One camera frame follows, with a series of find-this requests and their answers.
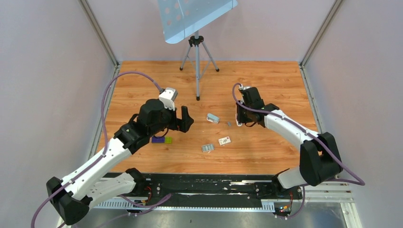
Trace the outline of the white staple box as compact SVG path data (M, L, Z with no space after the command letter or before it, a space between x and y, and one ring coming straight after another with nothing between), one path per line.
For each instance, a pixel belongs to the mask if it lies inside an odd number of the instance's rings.
M230 139L230 137L226 136L226 137L220 138L218 140L218 142L219 142L220 146L223 146L223 145L229 144L231 142L231 139Z

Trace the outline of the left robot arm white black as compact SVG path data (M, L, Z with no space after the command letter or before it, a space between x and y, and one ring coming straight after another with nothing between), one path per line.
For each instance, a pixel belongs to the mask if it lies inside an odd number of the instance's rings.
M169 109L160 99L149 99L115 132L102 151L69 175L50 178L46 183L50 203L64 223L78 223L94 206L115 196L127 193L141 196L145 192L145 178L135 168L111 180L99 180L147 145L157 133L164 130L188 132L194 119L184 105L181 114L178 118L176 108Z

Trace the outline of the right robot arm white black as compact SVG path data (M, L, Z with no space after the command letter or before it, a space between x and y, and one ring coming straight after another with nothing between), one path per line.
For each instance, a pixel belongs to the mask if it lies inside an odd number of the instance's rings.
M241 99L236 100L237 125L258 124L272 130L291 143L300 153L299 165L284 170L272 178L271 191L284 198L295 186L328 181L343 171L335 138L330 133L318 133L295 122L272 103L265 104L256 87L236 83Z

